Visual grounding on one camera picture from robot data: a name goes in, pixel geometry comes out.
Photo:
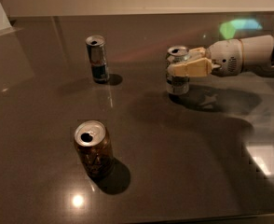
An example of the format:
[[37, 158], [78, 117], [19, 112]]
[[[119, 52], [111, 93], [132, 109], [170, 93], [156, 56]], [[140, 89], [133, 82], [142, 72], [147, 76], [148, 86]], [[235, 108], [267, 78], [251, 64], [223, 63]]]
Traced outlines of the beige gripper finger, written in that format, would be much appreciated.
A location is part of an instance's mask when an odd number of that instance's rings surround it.
[[210, 59], [201, 58], [195, 61], [173, 63], [168, 66], [168, 73], [174, 77], [206, 77], [220, 65], [212, 63]]
[[195, 61], [206, 57], [206, 49], [204, 47], [194, 48], [189, 51], [189, 61]]

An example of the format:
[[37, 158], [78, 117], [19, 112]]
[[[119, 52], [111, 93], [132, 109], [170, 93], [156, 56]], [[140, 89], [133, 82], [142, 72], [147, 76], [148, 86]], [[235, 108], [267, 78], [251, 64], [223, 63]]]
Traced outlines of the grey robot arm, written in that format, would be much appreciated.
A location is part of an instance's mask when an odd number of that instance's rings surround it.
[[253, 72], [260, 77], [274, 77], [274, 35], [218, 41], [207, 49], [189, 51], [186, 61], [170, 64], [174, 77], [232, 77]]

